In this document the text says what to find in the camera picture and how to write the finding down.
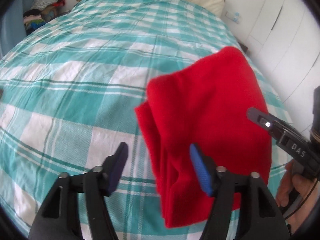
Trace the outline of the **right hand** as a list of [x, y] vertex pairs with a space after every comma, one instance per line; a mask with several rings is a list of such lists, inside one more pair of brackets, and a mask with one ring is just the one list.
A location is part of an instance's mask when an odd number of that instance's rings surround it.
[[292, 169], [295, 164], [294, 160], [288, 162], [285, 166], [285, 174], [281, 179], [280, 186], [276, 194], [276, 203], [279, 207], [286, 207], [289, 204], [289, 194], [295, 189], [303, 200], [312, 191], [317, 179], [310, 180], [301, 174], [293, 174]]

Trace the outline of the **right forearm purple sleeve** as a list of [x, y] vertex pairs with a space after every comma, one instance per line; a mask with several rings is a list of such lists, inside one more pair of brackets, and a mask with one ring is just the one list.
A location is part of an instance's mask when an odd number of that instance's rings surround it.
[[304, 220], [306, 220], [315, 203], [317, 202], [317, 199], [317, 195], [311, 195], [302, 205], [302, 207], [287, 220], [288, 224], [291, 226], [292, 234], [294, 234], [302, 225]]

